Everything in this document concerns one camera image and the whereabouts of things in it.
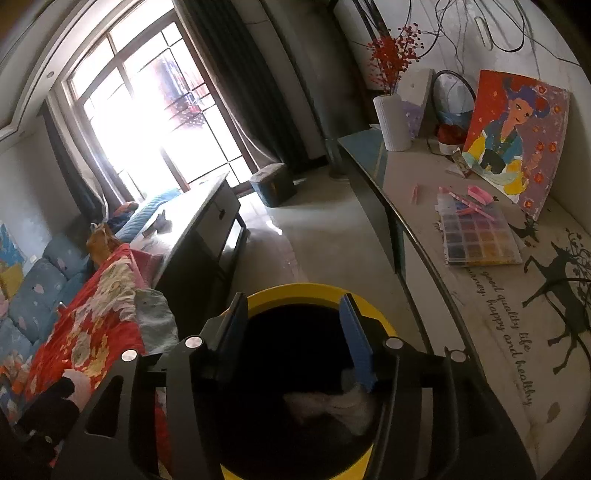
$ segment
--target gray towel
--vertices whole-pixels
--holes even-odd
[[[150,288],[136,290],[135,308],[147,355],[166,353],[178,344],[177,324],[164,295]]]

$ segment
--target tabletop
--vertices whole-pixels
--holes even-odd
[[[164,211],[166,212],[166,219],[171,222],[170,229],[163,233],[154,232],[148,238],[144,238],[143,233],[140,233],[131,242],[130,245],[133,249],[152,255],[164,256],[152,286],[158,284],[178,246],[191,231],[209,200],[214,197],[222,183],[226,181],[226,176],[228,176],[227,172],[207,179],[202,184],[192,186],[188,192],[160,206],[146,223],[146,227],[142,232],[148,229],[154,223],[156,217]]]
[[[339,143],[426,253],[424,262],[430,264],[431,274],[453,299],[464,343],[473,347],[487,382],[542,477],[573,440],[589,405],[591,365],[583,346],[591,348],[584,307],[588,285],[560,279],[591,278],[591,238],[551,197],[534,222],[475,173],[467,179],[447,173],[451,162],[431,153],[425,138],[415,139],[413,147],[401,153],[386,151],[376,130],[344,137]],[[436,142],[432,150],[438,150]],[[418,199],[413,204],[416,185]],[[523,264],[446,265],[434,209],[437,194],[444,186],[466,195],[468,185],[495,196],[522,240]],[[430,340],[447,341],[431,336]]]

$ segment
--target tile floor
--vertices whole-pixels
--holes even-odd
[[[338,286],[371,302],[398,335],[424,350],[400,281],[349,183],[332,180],[325,167],[299,181],[281,207],[266,208],[256,193],[240,202],[250,236],[231,296],[297,282]]]

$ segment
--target bead organizer box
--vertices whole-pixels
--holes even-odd
[[[496,203],[478,212],[460,215],[466,205],[447,193],[437,196],[446,263],[457,267],[522,263],[519,248],[505,216]]]

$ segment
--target table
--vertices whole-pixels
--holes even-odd
[[[403,153],[386,151],[376,130],[339,144],[351,185],[403,283],[427,350],[464,350],[511,418],[538,477],[570,478],[564,469],[589,448],[591,438],[590,365],[578,341],[591,345],[583,306],[587,287],[552,282],[591,278],[589,235],[551,197],[533,222],[476,174],[463,179],[446,173],[450,161],[432,154],[424,138]],[[523,241],[522,265],[445,264],[434,210],[439,186],[466,194],[471,184],[497,197]]]
[[[133,249],[163,256],[151,287],[168,300],[180,338],[199,334],[226,307],[237,254],[248,234],[226,176],[194,185],[162,205],[144,230],[163,211],[170,230],[148,238],[140,233],[131,242]]]

